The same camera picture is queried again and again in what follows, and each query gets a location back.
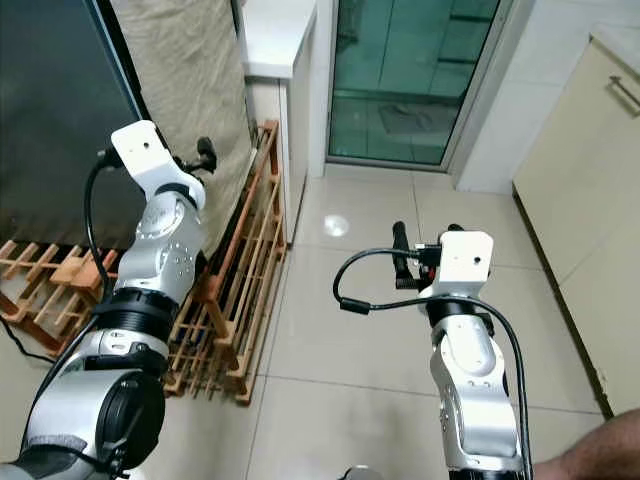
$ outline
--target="door frame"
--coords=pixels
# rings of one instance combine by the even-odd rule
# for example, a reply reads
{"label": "door frame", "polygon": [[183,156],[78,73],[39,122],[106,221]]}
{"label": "door frame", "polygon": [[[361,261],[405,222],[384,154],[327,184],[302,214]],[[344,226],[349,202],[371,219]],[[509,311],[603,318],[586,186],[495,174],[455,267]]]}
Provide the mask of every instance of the door frame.
{"label": "door frame", "polygon": [[513,57],[519,38],[526,26],[535,0],[500,0],[494,21],[485,39],[471,82],[440,165],[423,165],[395,160],[374,160],[359,157],[336,156],[329,153],[331,142],[331,114],[335,78],[335,55],[338,35],[339,0],[332,0],[331,62],[325,138],[325,163],[376,166],[426,170],[449,173],[457,182],[467,163],[493,100],[498,93],[504,74]]}

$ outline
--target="black wire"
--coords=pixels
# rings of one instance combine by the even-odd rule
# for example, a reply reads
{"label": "black wire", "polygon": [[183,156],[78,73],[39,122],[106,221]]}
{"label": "black wire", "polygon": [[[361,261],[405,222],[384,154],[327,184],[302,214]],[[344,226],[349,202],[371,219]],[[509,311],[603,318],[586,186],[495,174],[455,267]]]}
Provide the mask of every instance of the black wire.
{"label": "black wire", "polygon": [[37,360],[42,360],[43,362],[47,362],[47,363],[53,363],[53,360],[51,360],[49,357],[28,352],[24,348],[24,345],[22,345],[22,342],[20,341],[20,339],[16,337],[13,331],[11,330],[11,328],[9,328],[7,321],[4,318],[0,317],[0,322],[2,322],[2,326],[4,327],[4,330],[7,332],[7,335],[9,336],[9,338],[13,340],[13,342],[16,344],[21,354],[23,354],[25,357],[35,358]]}
{"label": "black wire", "polygon": [[98,460],[97,458],[94,458],[94,457],[92,457],[90,455],[85,455],[80,450],[77,450],[75,448],[69,447],[68,445],[57,445],[57,444],[51,444],[51,443],[38,444],[38,445],[33,445],[32,447],[29,447],[27,450],[29,450],[29,451],[40,451],[40,452],[58,451],[58,452],[70,453],[70,454],[75,455],[76,457],[78,457],[83,462],[86,462],[89,465],[91,465],[96,470],[96,472],[109,473],[110,474],[110,478],[120,477],[120,478],[127,479],[127,478],[130,477],[129,474],[124,473],[121,469],[120,470],[114,470],[112,468],[112,464],[111,464],[110,459],[107,459],[106,461],[101,461],[101,460]]}
{"label": "black wire", "polygon": [[107,275],[107,271],[102,265],[102,260],[100,259],[100,253],[98,252],[98,248],[96,247],[95,238],[93,235],[93,221],[91,219],[91,194],[93,191],[93,184],[100,173],[100,170],[110,166],[109,162],[105,158],[101,158],[96,162],[96,164],[89,172],[89,176],[87,177],[87,182],[84,187],[84,227],[85,232],[87,234],[87,240],[89,241],[89,248],[91,249],[91,255],[93,256],[93,261],[98,268],[98,272],[100,273],[100,278],[102,279],[102,300],[104,302],[111,296],[110,282],[109,276]]}
{"label": "black wire", "polygon": [[[355,255],[351,256],[347,259],[347,261],[340,267],[338,272],[336,273],[336,277],[333,280],[333,296],[336,300],[342,305],[342,301],[345,297],[340,295],[339,287],[340,280],[344,275],[344,272],[349,268],[351,264],[354,262],[368,257],[370,255],[380,255],[380,254],[388,254],[388,255],[400,255],[408,258],[417,258],[418,252],[414,250],[398,250],[394,248],[372,248],[369,250],[363,250],[362,252],[358,252]],[[462,297],[457,295],[436,295],[433,297],[427,298],[414,298],[410,300],[403,300],[399,302],[392,303],[383,303],[383,304],[369,304],[367,302],[361,302],[362,304],[366,304],[369,310],[390,310],[393,308],[400,307],[408,307],[411,305],[421,305],[428,304],[435,301],[452,301],[458,303],[467,303],[469,305],[474,305],[476,307],[480,307],[491,315],[493,315],[504,328],[507,337],[509,338],[509,343],[511,344],[511,348],[513,349],[513,353],[516,360],[516,377],[518,384],[518,404],[519,408],[519,417],[520,417],[520,437],[521,437],[521,450],[522,450],[522,461],[524,467],[524,475],[526,480],[533,480],[533,463],[531,462],[531,442],[529,439],[529,408],[527,404],[527,390],[525,386],[525,377],[524,377],[524,360],[522,359],[522,350],[520,349],[520,344],[518,343],[518,338],[516,337],[515,331],[513,327],[509,323],[509,321],[502,315],[496,308],[492,307],[488,303],[483,302],[480,299],[473,297]]]}
{"label": "black wire", "polygon": [[[91,168],[91,171],[89,172],[89,176],[87,177],[87,181],[85,183],[85,188],[84,188],[84,226],[87,234],[87,239],[89,241],[89,248],[91,249],[91,255],[93,256],[93,261],[95,262],[96,267],[98,268],[98,272],[100,273],[100,278],[102,280],[101,303],[104,303],[111,297],[111,290],[109,287],[109,283],[110,283],[109,277],[107,276],[107,271],[104,269],[104,265],[102,265],[102,260],[100,259],[100,254],[98,253],[98,249],[96,247],[95,239],[93,235],[93,222],[91,220],[91,194],[93,191],[93,184],[95,183],[98,173],[100,173],[100,171],[103,168],[107,168],[109,166],[113,166],[113,162],[108,158],[108,156],[103,156],[102,158],[100,158],[100,160],[96,162],[93,168]],[[76,337],[71,341],[71,343],[69,343],[69,345],[67,345],[67,347],[62,351],[62,353],[58,356],[56,361],[53,362],[53,365],[51,366],[51,368],[45,375],[44,379],[42,380],[42,383],[38,387],[38,391],[36,392],[33,398],[33,403],[31,404],[29,417],[27,418],[31,417],[31,412],[33,411],[33,407],[35,406],[36,402],[38,401],[42,393],[47,389],[49,384],[51,384],[51,381],[55,378],[55,376],[58,374],[58,372],[64,366],[64,364],[69,360],[69,358],[71,357],[71,354],[78,347],[78,345],[80,344],[82,339],[85,337],[85,335],[95,326],[97,321],[98,321],[98,316],[94,315],[91,318],[91,320],[89,320],[89,322],[87,322],[87,324],[83,327],[83,329],[80,330],[78,335],[76,335]],[[25,430],[22,435],[22,447],[21,447],[22,450],[26,448],[26,444],[25,444],[25,441],[27,438],[26,434],[27,434],[27,427],[25,426]]]}

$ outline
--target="floor tile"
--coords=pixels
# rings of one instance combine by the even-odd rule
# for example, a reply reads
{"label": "floor tile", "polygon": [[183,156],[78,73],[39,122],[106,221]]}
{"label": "floor tile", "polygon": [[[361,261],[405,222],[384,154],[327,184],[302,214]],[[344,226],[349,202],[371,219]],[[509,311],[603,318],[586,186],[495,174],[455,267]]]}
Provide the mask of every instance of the floor tile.
{"label": "floor tile", "polygon": [[[368,464],[387,480],[447,478],[429,396],[269,378],[248,480],[337,478]],[[533,409],[534,461],[561,453],[598,415]]]}
{"label": "floor tile", "polygon": [[219,392],[211,401],[168,399],[160,442],[136,478],[244,479],[264,381],[258,377],[248,408]]}
{"label": "floor tile", "polygon": [[542,268],[510,196],[416,188],[416,200],[425,242],[434,242],[448,225],[457,223],[493,237],[493,264]]}
{"label": "floor tile", "polygon": [[373,182],[384,184],[411,185],[411,171],[395,168],[362,167],[359,165],[328,164],[324,175],[333,180],[354,180],[358,182]]}
{"label": "floor tile", "polygon": [[297,245],[350,250],[391,246],[391,227],[407,225],[409,243],[418,239],[418,221],[410,185],[311,179],[302,205]]}
{"label": "floor tile", "polygon": [[[331,288],[350,254],[295,247],[269,375],[435,394],[428,324],[416,308],[368,316],[339,309]],[[394,290],[388,256],[355,263],[340,291],[372,302],[413,295]]]}
{"label": "floor tile", "polygon": [[[35,340],[15,331],[25,349],[42,354]],[[0,384],[3,386],[0,408],[0,462],[15,460],[20,439],[29,415],[33,396],[46,374],[49,364],[22,356],[0,326]]]}
{"label": "floor tile", "polygon": [[[530,405],[600,411],[544,272],[494,267],[480,296],[507,318],[518,336]],[[503,329],[497,323],[495,329],[516,402],[515,360]]]}

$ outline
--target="cabinet handle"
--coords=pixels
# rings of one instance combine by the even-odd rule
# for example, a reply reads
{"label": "cabinet handle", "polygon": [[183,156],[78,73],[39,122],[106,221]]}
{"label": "cabinet handle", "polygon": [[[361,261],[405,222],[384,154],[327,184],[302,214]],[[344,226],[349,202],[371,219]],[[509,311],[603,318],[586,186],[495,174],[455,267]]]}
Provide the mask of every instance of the cabinet handle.
{"label": "cabinet handle", "polygon": [[620,91],[624,93],[629,100],[631,100],[631,103],[635,104],[636,107],[640,108],[640,99],[638,99],[638,97],[636,97],[633,93],[627,90],[627,87],[622,85],[622,78],[620,78],[618,75],[611,75],[609,77],[609,80],[611,80],[611,84],[613,86],[618,87]]}

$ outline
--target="robotic arm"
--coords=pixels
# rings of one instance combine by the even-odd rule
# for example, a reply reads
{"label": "robotic arm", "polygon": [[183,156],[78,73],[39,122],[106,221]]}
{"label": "robotic arm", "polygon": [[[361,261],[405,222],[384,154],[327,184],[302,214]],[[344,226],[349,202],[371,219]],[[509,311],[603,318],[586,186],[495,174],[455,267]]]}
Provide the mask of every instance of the robotic arm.
{"label": "robotic arm", "polygon": [[95,330],[45,377],[19,458],[0,465],[3,480],[110,479],[140,465],[158,443],[167,340],[196,278],[205,192],[152,122],[117,130],[111,140],[147,205],[113,295],[93,310]]}
{"label": "robotic arm", "polygon": [[[418,305],[433,328],[431,374],[440,394],[440,424],[445,459],[451,480],[531,480],[524,372],[520,348],[508,322],[497,310],[477,299],[489,277],[493,239],[484,232],[464,231],[451,225],[438,244],[409,250],[404,224],[393,226],[392,249],[360,252],[338,271],[334,296],[344,310],[368,314],[371,310]],[[355,261],[375,254],[391,254],[396,288],[419,291],[417,299],[371,304],[343,297],[342,275]],[[417,260],[419,278],[411,275],[407,258]],[[509,401],[505,362],[493,340],[491,312],[514,347],[518,371],[520,433]],[[345,479],[360,478],[358,469]]]}
{"label": "robotic arm", "polygon": [[[197,276],[204,242],[198,210],[205,204],[205,192],[174,161],[152,122],[118,130],[111,140],[147,199],[135,242],[122,257],[113,295],[94,309],[79,340],[45,377],[20,455],[0,465],[0,480],[110,480],[140,465],[158,443],[167,340]],[[198,150],[209,150],[215,158],[201,142]],[[516,480],[524,473],[532,480],[517,340],[499,312],[475,298],[489,275],[493,240],[483,232],[451,226],[437,245],[409,250],[404,225],[397,223],[393,230],[393,249],[361,252],[340,269],[334,295],[341,308],[367,314],[424,307],[433,328],[431,372],[441,397],[450,478]],[[417,289],[419,298],[374,305],[340,295],[340,279],[349,265],[379,253],[393,255],[396,287]],[[407,258],[418,260],[419,279],[410,274]],[[504,358],[492,339],[490,316],[478,307],[501,321],[516,351],[520,437]]]}

